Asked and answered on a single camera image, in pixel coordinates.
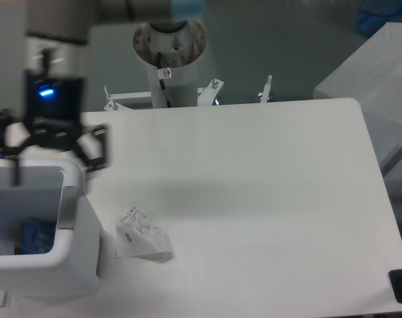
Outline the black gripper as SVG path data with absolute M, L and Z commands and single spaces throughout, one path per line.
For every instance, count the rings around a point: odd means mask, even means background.
M 18 146 L 7 145 L 7 128 L 21 123 L 12 109 L 0 110 L 0 155 L 12 162 L 12 186 L 21 182 L 19 156 L 34 144 L 71 151 L 81 165 L 83 190 L 91 192 L 95 179 L 111 164 L 111 130 L 107 123 L 83 126 L 80 119 L 84 78 L 47 76 L 25 70 L 25 114 L 23 123 L 30 136 Z

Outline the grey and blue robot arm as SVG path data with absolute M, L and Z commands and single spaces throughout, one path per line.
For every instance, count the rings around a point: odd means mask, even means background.
M 81 119 L 88 69 L 89 33 L 99 25 L 136 23 L 133 45 L 154 69 L 165 106 L 187 92 L 176 82 L 206 46 L 198 23 L 204 1 L 27 1 L 27 60 L 23 71 L 24 111 L 0 110 L 0 155 L 10 161 L 10 184 L 21 184 L 24 150 L 37 146 L 71 152 L 87 174 L 106 168 L 108 127 Z

